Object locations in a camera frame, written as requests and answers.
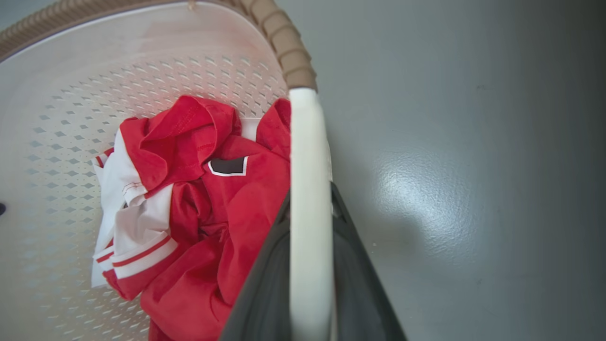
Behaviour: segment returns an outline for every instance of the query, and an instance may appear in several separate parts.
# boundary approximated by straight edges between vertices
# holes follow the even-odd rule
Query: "floor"
[[[0,28],[49,2],[3,2]],[[598,1],[276,2],[408,338],[604,340]]]

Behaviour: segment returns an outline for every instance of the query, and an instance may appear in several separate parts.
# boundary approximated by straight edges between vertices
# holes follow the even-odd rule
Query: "laundry basket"
[[[145,340],[137,300],[91,289],[101,220],[90,159],[119,124],[191,94],[261,117],[292,103],[295,339],[327,335],[330,157],[310,57],[273,0],[65,0],[0,33],[0,337]]]

